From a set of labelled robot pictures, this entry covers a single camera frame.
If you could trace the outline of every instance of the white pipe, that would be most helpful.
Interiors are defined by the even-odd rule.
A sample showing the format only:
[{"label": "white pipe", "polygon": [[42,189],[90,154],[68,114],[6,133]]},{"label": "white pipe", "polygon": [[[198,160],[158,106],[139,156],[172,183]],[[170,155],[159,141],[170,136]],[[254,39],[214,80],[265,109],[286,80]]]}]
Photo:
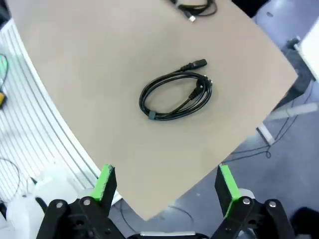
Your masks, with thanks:
[{"label": "white pipe", "polygon": [[267,116],[266,120],[277,120],[300,114],[310,113],[319,110],[319,103],[309,103],[301,106],[287,108],[284,110],[273,111]]}]

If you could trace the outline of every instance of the beige tabletop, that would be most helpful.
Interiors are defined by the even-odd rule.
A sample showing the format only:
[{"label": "beige tabletop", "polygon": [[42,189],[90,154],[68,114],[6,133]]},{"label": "beige tabletop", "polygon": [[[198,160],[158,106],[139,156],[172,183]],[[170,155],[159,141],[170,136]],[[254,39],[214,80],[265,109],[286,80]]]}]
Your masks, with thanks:
[{"label": "beige tabletop", "polygon": [[[166,0],[8,4],[60,113],[100,168],[115,165],[119,193],[144,219],[225,159],[296,79],[279,49],[230,0],[218,0],[216,15],[194,23]],[[138,104],[147,82],[202,58],[208,65],[198,72],[213,81],[208,104],[183,119],[149,120]],[[147,103],[169,111],[194,85],[163,86]]]}]

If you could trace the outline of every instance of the white slatted surface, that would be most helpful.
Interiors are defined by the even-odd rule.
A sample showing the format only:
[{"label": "white slatted surface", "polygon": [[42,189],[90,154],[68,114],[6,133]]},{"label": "white slatted surface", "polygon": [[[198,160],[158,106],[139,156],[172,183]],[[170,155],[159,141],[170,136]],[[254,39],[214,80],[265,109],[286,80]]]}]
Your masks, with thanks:
[{"label": "white slatted surface", "polygon": [[[0,157],[19,167],[17,196],[25,192],[28,177],[52,163],[62,162],[79,189],[94,187],[100,170],[54,106],[13,20],[0,32],[0,53],[7,56],[9,67],[3,88],[7,102],[0,110]],[[10,200],[18,182],[16,169],[0,160],[0,199]],[[120,198],[116,193],[114,202]]]}]

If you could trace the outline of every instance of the black cable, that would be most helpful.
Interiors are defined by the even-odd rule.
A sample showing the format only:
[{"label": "black cable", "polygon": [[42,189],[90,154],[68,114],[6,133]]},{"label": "black cable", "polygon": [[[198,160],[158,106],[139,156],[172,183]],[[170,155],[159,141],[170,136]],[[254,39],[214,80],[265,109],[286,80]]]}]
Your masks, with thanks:
[{"label": "black cable", "polygon": [[[308,97],[305,99],[304,103],[307,103],[307,101],[309,100],[311,94],[312,94],[312,91],[313,91],[313,87],[314,87],[314,83],[312,83],[311,85],[311,88],[310,88],[310,92],[309,92],[309,95]],[[251,155],[247,155],[247,156],[243,156],[243,157],[238,157],[238,158],[234,158],[234,159],[229,159],[229,160],[225,160],[223,161],[223,163],[229,163],[229,162],[233,162],[233,161],[237,161],[237,160],[240,160],[240,159],[244,159],[244,158],[250,158],[250,157],[253,157],[253,156],[256,156],[256,155],[259,155],[259,154],[262,154],[262,153],[265,153],[266,154],[266,157],[267,158],[271,158],[271,153],[269,152],[270,148],[275,145],[276,143],[278,143],[283,137],[284,135],[287,133],[287,131],[291,128],[291,126],[293,126],[294,122],[296,121],[296,119],[298,118],[299,115],[295,116],[294,120],[291,122],[291,124],[288,126],[288,128],[284,131],[284,133],[279,137],[281,131],[283,130],[283,128],[285,127],[285,125],[287,124],[289,118],[286,119],[284,125],[281,127],[281,129],[279,130],[279,133],[277,134],[276,138],[275,138],[275,142],[270,145],[270,146],[262,146],[262,147],[258,147],[258,148],[254,148],[254,149],[249,149],[249,150],[243,150],[243,151],[237,151],[237,152],[233,152],[231,154],[237,154],[237,153],[244,153],[244,152],[251,152],[251,151],[255,151],[255,150],[258,150],[258,149],[262,149],[262,148],[267,148],[266,151],[262,151],[262,152],[258,152],[258,153],[254,153],[254,154],[251,154]]]},{"label": "black cable", "polygon": [[[178,118],[182,118],[184,116],[190,115],[199,109],[201,109],[210,99],[212,94],[212,81],[203,75],[200,75],[195,72],[191,72],[189,70],[195,70],[206,66],[207,62],[205,59],[194,61],[189,63],[179,70],[174,71],[172,73],[166,74],[164,76],[158,77],[155,80],[148,83],[142,93],[140,95],[139,105],[141,110],[151,119],[151,120],[175,120]],[[175,110],[168,113],[159,113],[153,110],[150,110],[146,105],[145,101],[147,97],[154,91],[157,87],[160,87],[163,84],[168,82],[185,79],[185,78],[193,78],[196,79],[196,87],[193,92],[188,96],[188,99],[177,107]]]},{"label": "black cable", "polygon": [[0,86],[0,92],[2,91],[3,89],[3,86],[5,84],[5,81],[6,81],[6,77],[8,75],[8,71],[9,71],[9,62],[8,62],[8,58],[6,57],[6,55],[3,55],[3,54],[0,54],[0,56],[2,56],[4,59],[5,59],[5,62],[6,62],[6,69],[5,69],[5,73],[4,73],[4,77],[2,79],[2,84]]},{"label": "black cable", "polygon": [[[130,210],[128,210],[128,209],[124,210],[124,209],[123,209],[123,201],[124,201],[124,200],[122,199],[122,200],[121,200],[121,204],[120,204],[120,208],[117,208],[115,205],[113,205],[113,207],[115,207],[117,210],[120,211],[121,216],[122,216],[124,222],[126,223],[126,225],[127,225],[134,233],[137,233],[137,231],[128,223],[128,221],[127,221],[127,220],[125,219],[125,217],[124,217],[123,211],[130,211]],[[195,220],[194,220],[194,218],[192,217],[192,215],[191,215],[190,213],[188,213],[187,211],[185,211],[184,209],[179,208],[179,207],[176,207],[176,206],[168,206],[168,207],[169,207],[169,208],[173,208],[173,209],[175,209],[175,210],[178,210],[178,211],[180,211],[180,212],[182,212],[182,213],[187,214],[187,215],[189,216],[189,218],[190,218],[192,224],[195,223]]]},{"label": "black cable", "polygon": [[7,162],[7,163],[11,164],[11,165],[16,169],[16,173],[17,173],[17,175],[18,175],[18,184],[17,184],[16,190],[15,190],[15,193],[13,194],[13,196],[12,196],[9,200],[5,201],[5,203],[8,203],[8,202],[10,202],[10,201],[17,195],[17,193],[18,193],[18,190],[19,190],[19,187],[20,187],[20,183],[21,183],[20,170],[19,170],[18,166],[17,166],[15,163],[13,163],[12,161],[10,161],[10,160],[8,160],[8,159],[1,158],[1,157],[0,157],[0,161],[4,161],[4,162]]},{"label": "black cable", "polygon": [[[217,4],[215,0],[206,0],[206,4],[201,5],[187,5],[187,4],[178,4],[178,0],[170,0],[172,4],[177,6],[179,10],[190,20],[195,21],[196,16],[212,16],[217,12]],[[213,8],[213,11],[209,13],[204,13],[205,11]]]}]

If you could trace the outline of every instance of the table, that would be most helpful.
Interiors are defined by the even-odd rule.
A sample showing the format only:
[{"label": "table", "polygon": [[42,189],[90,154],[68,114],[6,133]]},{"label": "table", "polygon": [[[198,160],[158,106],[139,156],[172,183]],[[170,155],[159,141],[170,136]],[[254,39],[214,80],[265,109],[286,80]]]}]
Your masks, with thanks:
[{"label": "table", "polygon": [[[163,0],[8,1],[56,107],[99,168],[115,165],[119,193],[144,219],[226,158],[296,79],[251,19],[231,1],[217,4],[215,16],[191,24]],[[172,122],[145,117],[144,85],[201,58],[209,104]],[[162,87],[148,103],[167,110],[193,86]]]}]

